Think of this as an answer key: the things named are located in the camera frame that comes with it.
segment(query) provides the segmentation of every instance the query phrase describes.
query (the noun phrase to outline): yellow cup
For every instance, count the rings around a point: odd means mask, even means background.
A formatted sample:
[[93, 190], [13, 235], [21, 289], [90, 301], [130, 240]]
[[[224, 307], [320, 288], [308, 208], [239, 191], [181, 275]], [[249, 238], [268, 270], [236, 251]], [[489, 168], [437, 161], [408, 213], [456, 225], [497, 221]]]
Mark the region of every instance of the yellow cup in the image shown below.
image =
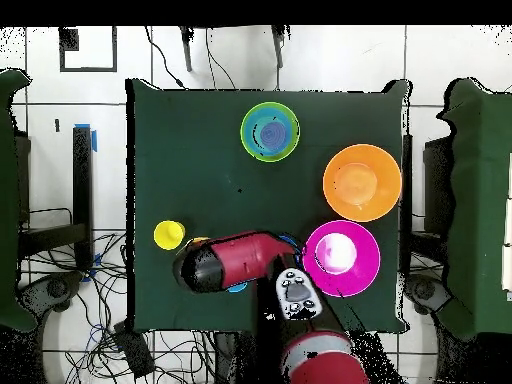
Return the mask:
[[155, 243], [165, 250], [176, 249], [185, 237], [185, 227], [180, 222], [162, 221], [153, 233]]

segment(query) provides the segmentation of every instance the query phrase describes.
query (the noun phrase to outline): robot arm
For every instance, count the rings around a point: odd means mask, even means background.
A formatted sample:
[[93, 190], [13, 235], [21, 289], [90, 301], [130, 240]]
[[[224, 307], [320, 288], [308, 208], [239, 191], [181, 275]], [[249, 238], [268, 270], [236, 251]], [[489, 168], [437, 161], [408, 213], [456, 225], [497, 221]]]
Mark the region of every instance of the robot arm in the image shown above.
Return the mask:
[[199, 293], [266, 280], [268, 296], [258, 302], [267, 312], [263, 321], [275, 321], [264, 328], [277, 329], [275, 363], [286, 384], [369, 384], [351, 353], [352, 342], [294, 254], [271, 233], [249, 232], [187, 245], [174, 262], [174, 274]]

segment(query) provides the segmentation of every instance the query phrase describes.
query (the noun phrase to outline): green bowl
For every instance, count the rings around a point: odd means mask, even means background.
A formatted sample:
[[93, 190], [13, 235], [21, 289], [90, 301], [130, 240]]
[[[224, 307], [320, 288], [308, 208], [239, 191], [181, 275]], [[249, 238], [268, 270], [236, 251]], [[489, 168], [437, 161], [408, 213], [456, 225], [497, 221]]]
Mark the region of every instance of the green bowl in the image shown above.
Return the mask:
[[247, 112], [240, 127], [245, 150], [263, 162], [284, 159], [297, 146], [299, 136], [299, 121], [295, 114], [276, 102], [254, 106]]

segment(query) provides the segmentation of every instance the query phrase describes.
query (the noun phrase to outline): robot control buttons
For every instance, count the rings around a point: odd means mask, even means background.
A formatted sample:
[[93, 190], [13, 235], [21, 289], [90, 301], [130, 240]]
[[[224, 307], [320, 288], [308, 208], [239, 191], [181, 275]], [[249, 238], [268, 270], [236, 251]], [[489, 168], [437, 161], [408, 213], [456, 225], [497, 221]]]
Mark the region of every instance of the robot control buttons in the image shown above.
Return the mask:
[[313, 282], [301, 269], [285, 269], [275, 284], [284, 319], [310, 320], [322, 313], [322, 303]]

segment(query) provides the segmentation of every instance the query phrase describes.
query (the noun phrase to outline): white floor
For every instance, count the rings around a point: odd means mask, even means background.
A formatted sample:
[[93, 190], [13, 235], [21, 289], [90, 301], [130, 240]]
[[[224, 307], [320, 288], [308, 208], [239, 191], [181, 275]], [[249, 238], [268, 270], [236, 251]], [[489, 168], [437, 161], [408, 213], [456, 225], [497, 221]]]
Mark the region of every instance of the white floor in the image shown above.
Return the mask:
[[[144, 27], [118, 27], [116, 73], [61, 73], [56, 28], [7, 28], [0, 30], [0, 69], [21, 68], [32, 83], [14, 97], [12, 112], [20, 130], [32, 140], [30, 163], [31, 209], [67, 207], [72, 210], [71, 152], [72, 128], [89, 123], [97, 131], [94, 152], [95, 237], [125, 230], [126, 124], [125, 78], [141, 78], [161, 88], [176, 88], [163, 66], [160, 53], [152, 48]], [[191, 43], [193, 72], [185, 69], [181, 34], [177, 27], [149, 28], [161, 47], [169, 70], [189, 88], [213, 88], [205, 46], [205, 31], [196, 30]], [[112, 66], [111, 31], [105, 27], [79, 27], [80, 50], [67, 52], [68, 66]], [[276, 86], [276, 58], [270, 26], [225, 28], [208, 31], [210, 50], [230, 74], [237, 88], [273, 90]], [[281, 90], [381, 91], [393, 79], [413, 83], [410, 131], [413, 135], [413, 212], [424, 213], [423, 145], [449, 134], [449, 127], [436, 119], [443, 106], [448, 84], [458, 77], [476, 77], [487, 88], [505, 91], [512, 86], [512, 35], [500, 27], [471, 26], [292, 26], [286, 37], [280, 71]], [[212, 62], [218, 88], [231, 88], [228, 78]], [[60, 131], [56, 132], [55, 120]], [[32, 227], [67, 223], [64, 212], [34, 214]], [[421, 218], [414, 228], [422, 229]], [[98, 242], [96, 252], [102, 249]], [[118, 251], [110, 262], [122, 264]], [[41, 264], [31, 262], [30, 270]], [[24, 274], [24, 279], [37, 278]], [[125, 281], [115, 290], [123, 292]], [[83, 283], [80, 294], [88, 304], [89, 316], [98, 322], [97, 293]], [[109, 295], [113, 321], [125, 317], [126, 296]], [[381, 335], [384, 348], [401, 375], [411, 384], [431, 383], [437, 358], [435, 330], [430, 317], [421, 317], [404, 300], [404, 318], [410, 330], [401, 335]], [[169, 346], [189, 340], [186, 333], [162, 333]], [[50, 384], [63, 384], [71, 365], [65, 351], [75, 358], [83, 355], [90, 337], [84, 307], [77, 299], [63, 314], [52, 313], [47, 325], [44, 349]], [[155, 357], [168, 351], [159, 332], [149, 335]], [[158, 359], [164, 369], [190, 369], [198, 363], [190, 345], [182, 352]], [[148, 378], [156, 384], [161, 373]], [[203, 373], [194, 375], [199, 381]], [[134, 384], [122, 377], [119, 384]], [[113, 384], [101, 380], [91, 384]], [[144, 379], [137, 384], [146, 384]], [[163, 375], [159, 384], [176, 384]]]

